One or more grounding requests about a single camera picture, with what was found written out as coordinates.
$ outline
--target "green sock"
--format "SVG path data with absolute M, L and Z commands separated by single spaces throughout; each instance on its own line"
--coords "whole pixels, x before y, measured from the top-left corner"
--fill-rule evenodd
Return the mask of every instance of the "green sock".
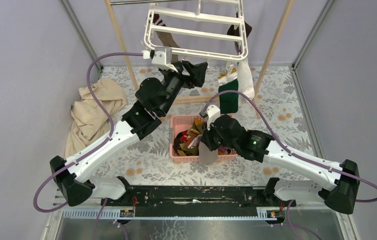
M 218 88 L 218 92 L 225 90 L 238 90 L 239 81 L 237 79 L 230 81 Z M 237 93 L 225 93 L 219 96 L 219 108 L 221 114 L 234 114 L 239 110 L 239 95 Z

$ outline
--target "beige cloth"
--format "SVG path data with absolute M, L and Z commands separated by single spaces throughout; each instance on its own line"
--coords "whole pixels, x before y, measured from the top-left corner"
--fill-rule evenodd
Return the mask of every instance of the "beige cloth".
M 127 95 L 124 89 L 109 78 L 99 79 L 91 87 L 111 115 L 127 104 Z M 89 88 L 81 87 L 79 95 L 82 100 L 76 101 L 71 108 L 74 121 L 66 140 L 65 158 L 83 150 L 111 129 L 108 117 L 93 99 Z

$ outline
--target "white drying rack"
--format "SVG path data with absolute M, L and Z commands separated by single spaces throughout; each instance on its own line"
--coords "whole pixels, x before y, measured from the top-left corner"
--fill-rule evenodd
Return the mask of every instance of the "white drying rack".
M 202 2 L 233 5 L 238 13 L 237 17 L 201 13 Z M 182 28 L 155 25 L 153 22 L 154 14 L 159 14 L 161 16 L 170 16 L 170 17 L 179 18 L 179 19 L 187 19 L 187 20 L 192 20 L 196 22 L 234 25 L 238 27 L 239 36 L 231 36 L 231 35 L 226 35 L 226 34 L 218 34 L 218 33 L 204 32 L 204 31 L 194 31 L 194 30 L 188 30 L 188 29 L 182 29 Z M 161 47 L 152 43 L 152 38 L 155 34 L 155 31 L 193 36 L 193 37 L 198 37 L 198 38 L 217 39 L 217 40 L 236 42 L 240 46 L 240 51 L 241 51 L 238 55 L 231 55 L 231 54 L 211 52 L 211 51 L 200 51 L 200 50 L 172 47 L 172 54 L 175 54 L 175 55 L 186 56 L 186 57 L 199 57 L 199 58 L 205 58 L 207 60 L 215 59 L 215 60 L 222 60 L 222 61 L 227 61 L 227 62 L 240 62 L 248 56 L 248 43 L 247 43 L 247 37 L 246 37 L 245 17 L 243 14 L 243 1 L 242 0 L 197 0 L 196 12 L 160 7 L 158 6 L 157 3 L 151 3 L 150 9 L 147 15 L 144 39 L 142 41 L 143 45 L 148 50 L 154 50 L 155 47 Z
M 117 17 L 115 15 L 113 6 L 120 6 L 120 5 L 126 5 L 126 4 L 147 4 L 147 3 L 151 4 L 151 3 L 175 2 L 175 1 L 193 1 L 193 2 L 197 1 L 197 3 L 198 3 L 197 11 L 196 12 L 187 12 L 187 11 L 180 11 L 180 10 L 171 9 L 171 11 L 168 12 L 168 14 L 167 14 L 166 12 L 163 11 L 162 7 L 158 7 L 155 4 L 155 5 L 153 5 L 153 8 L 151 8 L 149 10 L 148 16 L 152 17 L 153 12 L 151 12 L 151 11 L 156 10 L 156 13 L 158 13 L 158 14 L 168 15 L 168 16 L 172 16 L 172 17 L 175 17 L 175 15 L 177 15 L 178 18 L 191 19 L 191 20 L 194 20 L 194 21 L 200 21 L 201 20 L 202 22 L 216 23 L 216 19 L 218 19 L 219 23 L 222 23 L 223 21 L 225 21 L 225 23 L 228 23 L 228 24 L 231 24 L 231 25 L 239 24 L 239 30 L 241 30 L 241 31 L 245 30 L 245 21 L 244 21 L 243 4 L 242 4 L 243 0 L 124 0 L 124 1 L 104 0 L 104 3 L 106 5 L 106 9 L 107 9 L 107 13 L 109 14 L 110 21 L 112 22 L 112 26 L 113 26 L 113 29 L 115 30 L 116 38 L 118 39 L 119 46 L 120 46 L 122 52 L 127 52 L 127 47 L 125 46 L 124 38 L 122 36 L 121 28 L 120 28 L 120 25 L 118 23 Z M 275 34 L 273 36 L 271 45 L 269 46 L 268 53 L 266 54 L 266 58 L 265 58 L 265 61 L 263 63 L 263 66 L 262 66 L 262 70 L 260 71 L 259 78 L 258 78 L 258 80 L 256 81 L 256 84 L 255 84 L 255 87 L 254 87 L 255 93 L 259 92 L 259 88 L 260 88 L 260 86 L 263 82 L 263 79 L 264 79 L 265 74 L 267 72 L 267 68 L 270 64 L 271 58 L 272 58 L 274 51 L 276 49 L 277 43 L 278 43 L 278 41 L 279 41 L 279 39 L 282 35 L 284 26 L 287 22 L 289 13 L 292 10 L 294 1 L 295 0 L 286 0 L 284 10 L 282 11 L 281 18 L 280 18 L 278 26 L 275 30 Z M 236 7 L 238 7 L 237 8 L 238 17 L 215 16 L 215 15 L 200 13 L 201 2 L 211 2 L 211 3 L 221 3 L 221 4 L 235 5 Z M 172 27 L 167 27 L 165 29 L 162 29 L 162 28 L 160 28 L 160 26 L 156 26 L 156 25 L 150 25 L 149 26 L 149 25 L 150 25 L 149 20 L 147 20 L 145 39 L 142 41 L 142 42 L 146 42 L 145 46 L 149 49 L 155 48 L 154 47 L 155 45 L 151 44 L 151 37 L 153 36 L 152 31 L 158 31 L 158 32 L 159 31 L 160 32 L 168 31 L 169 33 L 174 33 L 174 31 L 178 31 L 178 32 L 175 32 L 175 33 L 187 35 L 187 33 L 186 33 L 187 30 L 182 30 L 182 29 L 179 29 L 179 28 L 172 28 Z M 188 35 L 208 38 L 208 36 L 204 36 L 204 35 L 198 36 L 199 34 L 202 34 L 202 32 L 199 32 L 199 31 L 189 31 L 189 32 L 190 33 Z M 223 34 L 215 34 L 215 33 L 207 33 L 207 34 L 209 36 L 211 36 L 211 35 L 214 36 L 212 38 L 219 37 L 219 39 L 223 38 L 222 40 L 234 41 L 234 42 L 239 41 L 240 43 L 244 42 L 244 43 L 242 43 L 242 45 L 247 44 L 246 33 L 240 34 L 240 36 L 242 36 L 242 37 L 236 37 L 236 38 L 234 38 L 233 36 L 227 36 L 227 35 L 223 35 Z M 205 51 L 196 51 L 196 50 L 183 49 L 183 48 L 172 48 L 172 53 L 176 54 L 176 55 L 187 56 L 187 57 L 188 56 L 199 57 L 200 55 L 208 54 L 208 52 L 205 52 Z M 240 55 L 229 55 L 229 54 L 214 53 L 213 56 L 208 55 L 206 57 L 206 59 L 212 59 L 213 58 L 213 59 L 224 60 L 224 61 L 227 61 L 227 65 L 229 65 L 228 64 L 228 62 L 230 62 L 229 59 L 235 58 L 236 60 L 232 60 L 233 62 L 240 62 L 241 60 L 243 60 L 247 56 L 247 54 L 248 54 L 247 46 L 246 47 L 242 46 Z M 133 66 L 131 64 L 130 58 L 128 56 L 125 56 L 124 60 L 125 60 L 126 66 L 128 68 L 129 75 L 130 75 L 131 80 L 132 80 L 132 84 L 134 85 L 134 89 L 137 90 L 137 89 L 139 89 L 139 85 L 137 83 L 136 76 L 134 74 L 134 70 L 133 70 Z M 175 99 L 174 104 L 204 103 L 204 102 L 209 101 L 211 99 L 211 97 L 212 97 L 212 95 L 180 96 L 180 97 L 177 97 Z

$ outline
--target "laundry basket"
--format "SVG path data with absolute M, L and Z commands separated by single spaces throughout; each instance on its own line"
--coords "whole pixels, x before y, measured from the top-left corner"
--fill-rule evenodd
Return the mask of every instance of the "laundry basket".
M 173 149 L 173 142 L 177 134 L 189 130 L 193 126 L 195 119 L 206 122 L 206 118 L 199 115 L 173 115 L 171 117 L 170 133 L 169 133 L 169 155 L 178 163 L 199 162 L 199 156 L 179 156 Z M 217 161 L 230 161 L 236 158 L 237 154 L 218 155 Z

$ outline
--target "beige towel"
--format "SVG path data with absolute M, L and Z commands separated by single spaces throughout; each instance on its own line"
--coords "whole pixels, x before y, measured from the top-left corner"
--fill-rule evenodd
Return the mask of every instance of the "beige towel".
M 109 78 L 99 79 L 91 86 L 96 97 L 111 115 L 127 103 L 124 89 Z M 93 99 L 89 88 L 81 87 L 79 95 L 82 100 L 76 101 L 71 108 L 74 121 L 66 140 L 65 158 L 83 150 L 111 129 L 108 117 Z

